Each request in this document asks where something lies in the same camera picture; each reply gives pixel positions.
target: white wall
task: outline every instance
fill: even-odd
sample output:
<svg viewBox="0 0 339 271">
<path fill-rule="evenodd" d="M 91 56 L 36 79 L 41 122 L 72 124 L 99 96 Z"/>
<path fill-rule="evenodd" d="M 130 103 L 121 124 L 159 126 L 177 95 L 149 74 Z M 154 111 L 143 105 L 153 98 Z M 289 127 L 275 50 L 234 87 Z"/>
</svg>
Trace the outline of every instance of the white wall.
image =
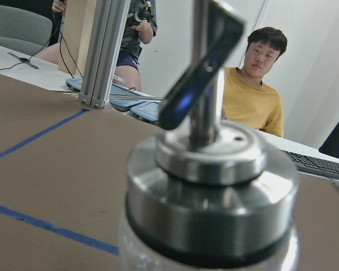
<svg viewBox="0 0 339 271">
<path fill-rule="evenodd" d="M 253 29 L 281 29 L 289 43 L 264 81 L 282 96 L 285 138 L 318 148 L 339 121 L 339 0 L 227 0 L 246 19 L 226 64 L 240 65 Z M 157 0 L 158 35 L 143 45 L 142 89 L 163 96 L 189 65 L 193 0 Z"/>
</svg>

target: yellow t-shirt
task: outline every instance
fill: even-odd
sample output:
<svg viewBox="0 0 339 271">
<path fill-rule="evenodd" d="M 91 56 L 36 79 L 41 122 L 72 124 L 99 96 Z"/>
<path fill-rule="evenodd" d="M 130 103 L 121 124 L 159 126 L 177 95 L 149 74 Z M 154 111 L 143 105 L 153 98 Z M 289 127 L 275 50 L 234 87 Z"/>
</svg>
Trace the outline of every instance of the yellow t-shirt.
<svg viewBox="0 0 339 271">
<path fill-rule="evenodd" d="M 243 82 L 237 68 L 227 67 L 225 71 L 223 109 L 227 117 L 284 137 L 283 103 L 279 93 L 264 83 L 255 87 Z"/>
</svg>

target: neck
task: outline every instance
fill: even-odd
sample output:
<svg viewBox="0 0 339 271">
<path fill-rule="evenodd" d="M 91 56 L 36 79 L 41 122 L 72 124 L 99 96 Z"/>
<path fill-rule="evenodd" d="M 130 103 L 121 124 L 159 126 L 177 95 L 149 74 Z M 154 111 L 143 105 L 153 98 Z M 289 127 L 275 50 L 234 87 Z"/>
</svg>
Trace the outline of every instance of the neck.
<svg viewBox="0 0 339 271">
<path fill-rule="evenodd" d="M 262 78 L 253 78 L 250 77 L 243 69 L 238 69 L 237 74 L 240 76 L 241 80 L 251 86 L 262 86 Z"/>
</svg>

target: black hair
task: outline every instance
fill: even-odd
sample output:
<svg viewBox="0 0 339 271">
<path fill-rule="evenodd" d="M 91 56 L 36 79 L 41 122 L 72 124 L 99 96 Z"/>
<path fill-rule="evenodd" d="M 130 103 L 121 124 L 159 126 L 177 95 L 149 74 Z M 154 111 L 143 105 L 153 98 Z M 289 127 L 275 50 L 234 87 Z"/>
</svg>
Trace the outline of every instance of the black hair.
<svg viewBox="0 0 339 271">
<path fill-rule="evenodd" d="M 275 29 L 274 27 L 264 27 L 253 31 L 248 36 L 246 51 L 249 49 L 251 43 L 258 41 L 269 43 L 273 49 L 280 51 L 279 56 L 286 51 L 286 46 L 288 44 L 288 39 L 282 31 Z"/>
</svg>

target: person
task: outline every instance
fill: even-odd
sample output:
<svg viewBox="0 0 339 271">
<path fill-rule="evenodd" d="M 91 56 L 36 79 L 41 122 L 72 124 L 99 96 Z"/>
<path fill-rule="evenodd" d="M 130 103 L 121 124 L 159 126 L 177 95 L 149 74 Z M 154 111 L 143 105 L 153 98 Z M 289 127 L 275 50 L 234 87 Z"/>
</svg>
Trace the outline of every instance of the person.
<svg viewBox="0 0 339 271">
<path fill-rule="evenodd" d="M 52 10 L 62 12 L 65 15 L 67 0 L 53 0 Z M 157 16 L 155 0 L 131 0 L 128 11 L 128 19 L 124 27 L 124 33 L 120 45 L 120 51 L 114 74 L 120 79 L 113 79 L 113 83 L 125 86 L 129 89 L 141 91 L 141 80 L 138 71 L 138 59 L 141 53 L 141 43 L 148 44 L 157 33 Z M 136 21 L 138 13 L 142 10 L 150 10 L 149 20 Z M 49 46 L 39 52 L 35 57 L 58 64 L 60 55 L 59 43 Z"/>
<path fill-rule="evenodd" d="M 287 44 L 283 32 L 273 27 L 257 29 L 248 36 L 243 67 L 225 68 L 223 119 L 284 137 L 280 94 L 262 80 Z"/>
</svg>

